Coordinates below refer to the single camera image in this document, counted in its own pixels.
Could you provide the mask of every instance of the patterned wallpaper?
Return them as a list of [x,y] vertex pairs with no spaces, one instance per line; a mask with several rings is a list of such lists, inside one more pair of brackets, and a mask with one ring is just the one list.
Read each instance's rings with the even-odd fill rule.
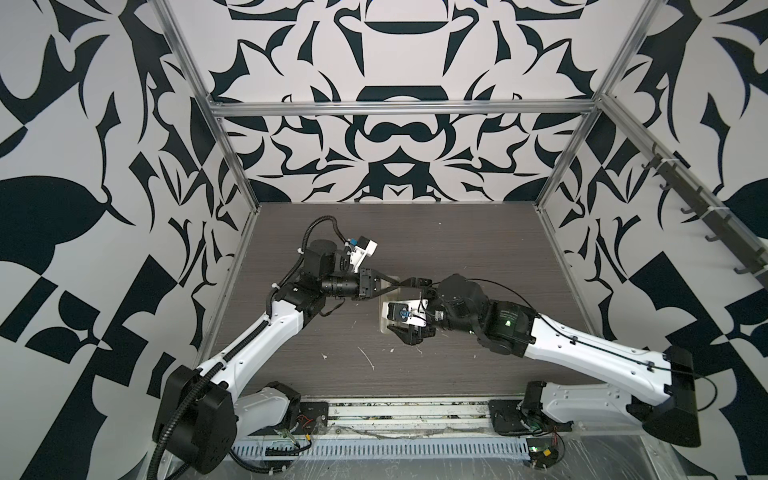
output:
[[135,475],[249,209],[144,0],[3,2],[0,49],[2,477]]
[[217,101],[583,98],[642,0],[172,0]]
[[[670,0],[618,99],[763,239],[768,237],[768,3]],[[718,386],[690,478],[768,475],[755,428],[768,403],[768,292],[602,116],[546,210],[590,317],[608,339],[694,355]],[[713,389],[697,381],[700,406]]]
[[535,200],[578,114],[228,118],[260,201]]

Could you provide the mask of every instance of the wood grain surface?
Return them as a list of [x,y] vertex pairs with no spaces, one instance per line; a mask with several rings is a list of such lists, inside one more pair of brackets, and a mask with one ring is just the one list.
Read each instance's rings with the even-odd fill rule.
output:
[[[402,279],[460,273],[494,280],[557,321],[586,330],[530,204],[264,204],[214,352],[263,313],[270,285],[296,261],[306,227],[321,215],[335,216],[346,237],[379,244],[364,266]],[[311,240],[318,238],[338,241],[330,222],[314,230]],[[482,286],[491,298],[516,300],[500,287]],[[418,347],[407,346],[379,331],[378,308],[378,300],[347,301],[331,316],[315,317],[244,394],[273,380],[303,396],[334,397],[509,395],[524,392],[531,380],[596,382],[552,363],[491,353],[466,333],[438,330]]]

